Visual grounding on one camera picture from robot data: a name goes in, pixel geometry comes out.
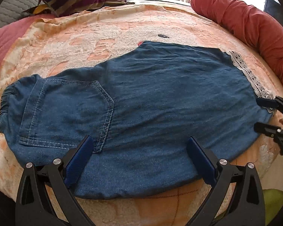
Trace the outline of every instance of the red pillow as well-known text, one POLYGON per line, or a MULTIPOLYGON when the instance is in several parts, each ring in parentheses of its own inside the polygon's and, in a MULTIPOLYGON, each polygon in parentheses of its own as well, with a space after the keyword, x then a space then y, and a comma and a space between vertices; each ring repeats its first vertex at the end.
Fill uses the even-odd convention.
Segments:
POLYGON ((6 53, 16 39, 22 37, 30 25, 39 18, 55 18, 52 14, 42 14, 27 17, 0 28, 0 65, 6 53))
POLYGON ((274 18, 239 0, 191 0, 191 6, 257 50, 283 85, 283 27, 274 18))

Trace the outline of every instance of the denim garment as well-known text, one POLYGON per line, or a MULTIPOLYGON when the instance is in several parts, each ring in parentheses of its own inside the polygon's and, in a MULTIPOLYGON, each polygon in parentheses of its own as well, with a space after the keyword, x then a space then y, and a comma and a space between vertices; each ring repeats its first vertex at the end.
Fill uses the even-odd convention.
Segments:
POLYGON ((94 138, 94 154, 75 196, 130 198, 198 179, 186 152, 195 136, 232 160, 258 137, 253 125, 271 115, 231 57, 216 48, 146 41, 92 68, 8 86, 0 132, 19 163, 50 163, 94 138))

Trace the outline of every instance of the pocket stitching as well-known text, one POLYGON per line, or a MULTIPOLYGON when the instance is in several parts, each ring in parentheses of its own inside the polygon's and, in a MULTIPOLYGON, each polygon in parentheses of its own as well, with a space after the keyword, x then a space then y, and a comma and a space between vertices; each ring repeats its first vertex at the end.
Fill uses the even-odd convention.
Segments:
MULTIPOLYGON (((42 94, 42 91, 43 91, 43 88, 44 88, 46 82, 47 82, 47 80, 44 82, 43 87, 42 87, 42 89, 41 89, 41 91, 40 91, 40 95, 39 95, 37 104, 35 105, 35 112, 36 112, 36 110, 37 110, 37 107, 38 107, 38 104, 39 104, 39 100, 40 100, 40 96, 41 96, 41 94, 42 94)), ((30 130, 31 130, 32 122, 33 122, 33 119, 34 119, 34 117, 35 117, 35 112, 33 113, 32 120, 31 120, 31 124, 30 124, 29 131, 28 131, 27 145, 28 145, 28 141, 29 141, 29 135, 30 135, 30 130)))
POLYGON ((114 108, 114 101, 113 99, 109 96, 109 94, 105 91, 105 89, 100 85, 100 83, 98 81, 94 81, 94 85, 96 86, 96 88, 99 90, 99 92, 103 95, 103 97, 106 99, 107 103, 108 103, 108 111, 107 111, 107 115, 106 115, 106 119, 104 121, 104 124, 103 124, 103 128, 102 128, 102 132, 100 134, 100 138, 99 138, 99 142, 97 143, 97 145, 95 147, 98 147, 100 142, 101 142, 101 138, 102 138, 102 134, 103 134, 103 130, 106 126, 106 132, 105 132, 105 136, 103 138, 103 141, 102 141, 102 144, 100 146, 100 149, 99 150, 96 150, 96 151, 93 151, 93 153, 99 153, 102 151, 102 148, 104 146, 104 143, 106 141, 106 138, 107 138, 107 134, 108 134, 108 130, 109 130, 109 126, 110 126, 110 122, 111 122, 111 118, 112 118, 112 113, 113 113, 113 108, 114 108), (107 97, 109 98, 110 102, 112 103, 112 108, 110 109, 110 102, 107 100, 106 96, 102 93, 102 91, 104 92, 105 95, 107 95, 107 97), (108 114, 109 114, 109 111, 111 110, 111 114, 110 114, 110 118, 109 118, 109 122, 108 124, 106 124, 106 121, 107 121, 107 117, 108 117, 108 114))
POLYGON ((49 142, 49 141, 43 141, 43 140, 35 140, 35 139, 32 139, 32 138, 29 138, 30 130, 31 130, 32 123, 33 123, 33 120, 34 120, 34 117, 35 117, 35 113, 36 113, 36 109, 38 107, 39 100, 40 100, 41 94, 43 92, 44 86, 45 86, 45 84, 47 83, 48 80, 49 81, 56 81, 56 82, 60 82, 60 83, 62 83, 62 81, 65 81, 65 82, 79 83, 80 85, 91 85, 91 86, 94 85, 97 88, 97 90, 101 93, 101 95, 105 98, 105 100, 108 103, 108 111, 107 111, 106 119, 104 121, 103 128, 102 128, 102 131, 101 131, 101 134, 100 134, 100 137, 99 137, 99 142, 97 143, 97 145, 94 148, 98 147, 100 143, 101 143, 101 146, 100 146, 99 149, 94 150, 93 153, 101 152, 102 148, 104 146, 104 143, 106 141, 108 131, 109 131, 109 126, 110 126, 110 123, 111 123, 112 113, 113 113, 113 109, 114 109, 114 101, 113 101, 113 99, 110 97, 110 95, 106 92, 106 90, 101 86, 101 84, 98 81, 88 82, 88 81, 70 81, 70 80, 65 80, 65 79, 46 79, 46 81, 44 82, 44 84, 42 86, 42 89, 41 89, 39 97, 38 97, 38 101, 37 101, 36 106, 35 106, 35 111, 34 111, 34 114, 33 114, 33 117, 32 117, 32 122, 30 124, 29 132, 28 132, 28 138, 20 137, 20 138, 23 138, 23 139, 27 139, 27 142, 20 141, 20 140, 19 140, 19 142, 27 144, 27 145, 32 145, 32 146, 50 147, 50 148, 67 149, 67 150, 69 148, 56 147, 56 146, 50 146, 50 145, 48 145, 48 146, 44 145, 43 146, 43 145, 37 145, 37 144, 32 144, 32 143, 30 144, 29 140, 40 141, 40 142, 45 142, 45 143, 52 143, 52 144, 61 144, 61 145, 67 145, 67 146, 76 146, 76 145, 72 145, 72 144, 55 143, 55 142, 49 142), (110 112, 110 118, 109 118, 109 122, 107 123, 106 121, 107 121, 109 112, 110 112))
POLYGON ((39 141, 39 142, 45 142, 45 143, 52 143, 52 144, 63 144, 63 145, 69 145, 69 146, 75 146, 75 147, 77 147, 77 145, 74 145, 74 144, 56 143, 56 142, 49 142, 49 141, 44 141, 44 140, 32 139, 32 138, 30 138, 30 140, 39 141))
POLYGON ((38 147, 45 147, 45 148, 56 148, 56 149, 66 149, 69 150, 68 148, 63 148, 63 147, 56 147, 56 146, 47 146, 47 145, 40 145, 40 144, 34 144, 33 146, 38 146, 38 147))

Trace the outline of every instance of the white lace trim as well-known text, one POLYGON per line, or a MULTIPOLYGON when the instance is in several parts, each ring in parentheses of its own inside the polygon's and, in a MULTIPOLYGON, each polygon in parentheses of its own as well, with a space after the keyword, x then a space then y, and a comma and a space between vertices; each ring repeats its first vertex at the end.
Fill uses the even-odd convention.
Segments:
POLYGON ((259 81, 259 79, 254 75, 250 68, 246 65, 241 55, 235 51, 226 51, 230 55, 233 65, 236 66, 239 70, 243 72, 247 80, 251 83, 252 88, 255 91, 255 94, 260 98, 272 99, 273 95, 268 91, 259 81))

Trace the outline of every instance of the bedspread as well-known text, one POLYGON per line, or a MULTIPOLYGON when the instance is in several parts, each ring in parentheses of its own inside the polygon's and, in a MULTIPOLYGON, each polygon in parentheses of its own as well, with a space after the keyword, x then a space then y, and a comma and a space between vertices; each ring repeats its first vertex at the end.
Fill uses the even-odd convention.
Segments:
MULTIPOLYGON (((247 66, 274 96, 283 97, 283 87, 266 62, 252 49, 214 22, 186 6, 162 4, 102 8, 56 19, 38 19, 19 38, 3 60, 0 70, 0 98, 3 90, 23 76, 55 75, 65 69, 92 67, 123 55, 144 40, 190 46, 217 47, 241 54, 247 66)), ((280 113, 271 123, 278 124, 280 113)), ((254 162, 262 177, 278 154, 267 137, 258 140, 233 164, 254 162)), ((0 134, 0 191, 14 200, 23 169, 0 134)), ((233 193, 230 186, 220 211, 233 193)), ((64 215, 50 188, 48 193, 60 218, 64 215)), ((82 208, 96 225, 184 225, 209 191, 203 180, 140 199, 83 200, 82 208)))

